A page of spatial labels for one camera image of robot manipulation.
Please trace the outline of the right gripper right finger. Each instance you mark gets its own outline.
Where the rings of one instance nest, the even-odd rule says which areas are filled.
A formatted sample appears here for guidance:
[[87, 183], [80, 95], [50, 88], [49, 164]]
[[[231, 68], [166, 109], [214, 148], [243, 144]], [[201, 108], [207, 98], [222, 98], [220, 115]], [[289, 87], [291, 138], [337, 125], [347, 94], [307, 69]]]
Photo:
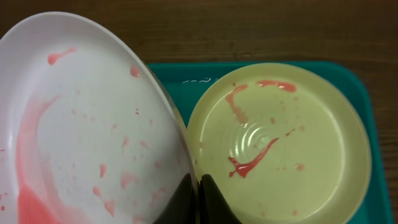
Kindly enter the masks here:
[[201, 224], [242, 224], [210, 174], [202, 176], [198, 198]]

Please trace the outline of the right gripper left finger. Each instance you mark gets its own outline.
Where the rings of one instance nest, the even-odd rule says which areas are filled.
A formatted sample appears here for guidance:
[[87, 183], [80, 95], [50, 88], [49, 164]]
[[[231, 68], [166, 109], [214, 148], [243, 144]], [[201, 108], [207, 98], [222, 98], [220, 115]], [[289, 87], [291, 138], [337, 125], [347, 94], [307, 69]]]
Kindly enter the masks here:
[[195, 224], [196, 201], [190, 174], [186, 174], [153, 224]]

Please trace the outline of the teal plastic tray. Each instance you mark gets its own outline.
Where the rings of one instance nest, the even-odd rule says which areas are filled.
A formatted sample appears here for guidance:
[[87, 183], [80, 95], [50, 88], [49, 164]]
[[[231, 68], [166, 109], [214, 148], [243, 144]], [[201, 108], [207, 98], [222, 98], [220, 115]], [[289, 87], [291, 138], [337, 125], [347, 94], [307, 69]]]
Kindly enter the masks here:
[[[217, 79], [249, 62], [151, 63], [149, 68], [163, 84], [188, 123], [194, 106]], [[327, 61], [296, 61], [304, 68], [326, 79], [351, 102], [366, 128], [372, 155], [372, 172], [368, 192], [350, 223], [393, 223], [394, 218], [384, 174], [371, 99], [360, 79], [346, 67]]]

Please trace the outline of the yellow-green plate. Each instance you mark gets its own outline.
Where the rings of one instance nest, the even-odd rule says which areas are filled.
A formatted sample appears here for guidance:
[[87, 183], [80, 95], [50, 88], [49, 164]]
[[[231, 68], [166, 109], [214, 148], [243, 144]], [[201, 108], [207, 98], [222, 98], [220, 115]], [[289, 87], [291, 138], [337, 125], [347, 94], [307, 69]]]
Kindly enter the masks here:
[[346, 223], [371, 176], [359, 114], [334, 85], [284, 63], [218, 79], [188, 124], [195, 173], [242, 223]]

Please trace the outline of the white plate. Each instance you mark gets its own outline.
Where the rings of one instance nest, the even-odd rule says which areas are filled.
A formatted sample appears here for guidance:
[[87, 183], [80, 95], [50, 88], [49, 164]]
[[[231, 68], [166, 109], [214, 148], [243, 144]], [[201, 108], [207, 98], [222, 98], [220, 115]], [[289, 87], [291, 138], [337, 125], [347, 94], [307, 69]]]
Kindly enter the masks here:
[[1, 222], [153, 223], [186, 174], [180, 113], [112, 32], [43, 12], [1, 38]]

